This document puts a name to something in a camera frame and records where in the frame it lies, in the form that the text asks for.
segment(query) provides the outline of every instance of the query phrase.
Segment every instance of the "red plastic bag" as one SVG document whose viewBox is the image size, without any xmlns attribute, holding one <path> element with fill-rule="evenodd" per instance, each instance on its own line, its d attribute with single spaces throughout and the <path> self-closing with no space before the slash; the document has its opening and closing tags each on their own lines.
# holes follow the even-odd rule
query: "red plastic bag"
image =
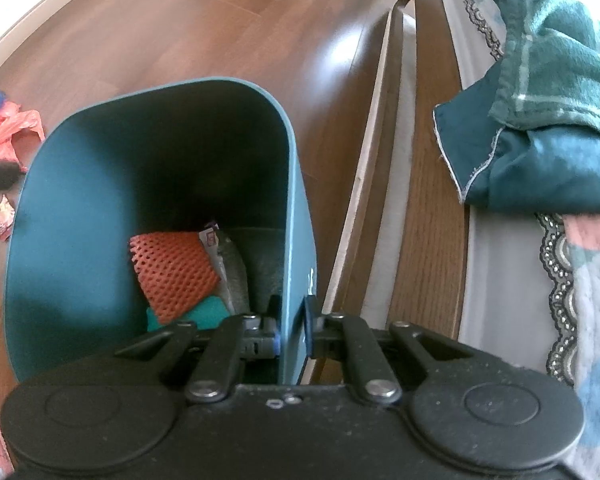
<svg viewBox="0 0 600 480">
<path fill-rule="evenodd" d="M 28 128 L 38 134 L 40 142 L 45 140 L 45 131 L 42 129 L 42 119 L 37 110 L 20 111 L 20 105 L 5 101 L 0 108 L 0 160 L 17 162 L 27 171 L 18 160 L 11 140 L 19 131 Z"/>
</svg>

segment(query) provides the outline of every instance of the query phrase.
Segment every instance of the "trash bin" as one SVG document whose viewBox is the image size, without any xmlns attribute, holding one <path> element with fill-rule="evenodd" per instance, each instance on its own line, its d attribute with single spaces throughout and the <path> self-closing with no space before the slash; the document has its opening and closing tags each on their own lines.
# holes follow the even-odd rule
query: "trash bin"
<svg viewBox="0 0 600 480">
<path fill-rule="evenodd" d="M 295 383 L 306 357 L 300 307 L 316 278 L 296 142 L 280 104 L 232 78 L 85 108 L 42 145 L 7 262 L 4 327 L 16 377 L 144 333 L 148 303 L 129 238 L 209 221 L 242 254 L 251 309 L 281 295 L 278 379 Z"/>
</svg>

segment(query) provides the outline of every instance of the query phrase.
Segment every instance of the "trash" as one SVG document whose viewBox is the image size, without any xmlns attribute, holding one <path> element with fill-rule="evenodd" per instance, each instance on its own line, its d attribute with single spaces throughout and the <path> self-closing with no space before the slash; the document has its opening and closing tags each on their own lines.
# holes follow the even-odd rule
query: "trash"
<svg viewBox="0 0 600 480">
<path fill-rule="evenodd" d="M 149 233 L 129 240 L 140 288 L 161 325 L 211 294 L 220 281 L 198 233 Z"/>
<path fill-rule="evenodd" d="M 200 231 L 199 236 L 214 269 L 220 276 L 216 293 L 224 301 L 227 310 L 231 314 L 250 312 L 247 270 L 238 248 L 216 224 Z"/>
<path fill-rule="evenodd" d="M 218 328 L 225 317 L 229 317 L 229 313 L 222 300 L 217 296 L 208 296 L 186 314 L 180 316 L 177 321 L 193 321 L 198 330 L 209 330 L 211 328 Z M 148 308 L 146 310 L 147 332 L 152 332 L 162 327 L 163 325 L 158 321 L 155 312 Z"/>
<path fill-rule="evenodd" d="M 13 219 L 15 218 L 16 210 L 11 206 L 6 195 L 2 196 L 0 201 L 0 241 L 5 242 L 11 236 L 13 229 Z"/>
<path fill-rule="evenodd" d="M 19 104 L 5 101 L 0 108 L 0 160 L 17 162 L 23 171 L 27 171 L 27 168 L 18 160 L 11 141 L 14 134 L 25 129 L 36 132 L 40 142 L 45 140 L 42 119 L 37 110 L 21 112 Z"/>
</svg>

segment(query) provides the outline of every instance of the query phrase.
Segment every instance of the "teal blanket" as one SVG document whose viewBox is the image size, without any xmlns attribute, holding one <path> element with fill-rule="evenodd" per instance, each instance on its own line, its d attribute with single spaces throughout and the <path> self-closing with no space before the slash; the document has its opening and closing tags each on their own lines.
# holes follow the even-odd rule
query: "teal blanket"
<svg viewBox="0 0 600 480">
<path fill-rule="evenodd" d="M 600 21 L 578 0 L 496 4 L 507 39 L 491 117 L 517 130 L 581 124 L 600 132 Z"/>
<path fill-rule="evenodd" d="M 504 56 L 434 111 L 461 202 L 600 213 L 600 22 L 577 0 L 494 0 Z"/>
</svg>

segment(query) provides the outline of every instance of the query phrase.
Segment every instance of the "metal screw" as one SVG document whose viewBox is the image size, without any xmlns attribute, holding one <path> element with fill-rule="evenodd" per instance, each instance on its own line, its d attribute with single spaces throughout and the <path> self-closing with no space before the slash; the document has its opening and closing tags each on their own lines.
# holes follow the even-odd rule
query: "metal screw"
<svg viewBox="0 0 600 480">
<path fill-rule="evenodd" d="M 398 385 L 386 379 L 372 379 L 365 384 L 365 390 L 372 397 L 388 399 L 398 391 Z"/>
<path fill-rule="evenodd" d="M 302 402 L 302 397 L 294 394 L 284 394 L 282 398 L 287 404 L 300 404 Z"/>
<path fill-rule="evenodd" d="M 285 407 L 285 403 L 281 399 L 269 399 L 266 402 L 266 405 L 268 408 L 271 408 L 272 410 L 279 410 L 280 408 Z"/>
<path fill-rule="evenodd" d="M 191 385 L 189 392 L 194 397 L 211 399 L 220 395 L 220 384 L 216 381 L 196 381 Z"/>
</svg>

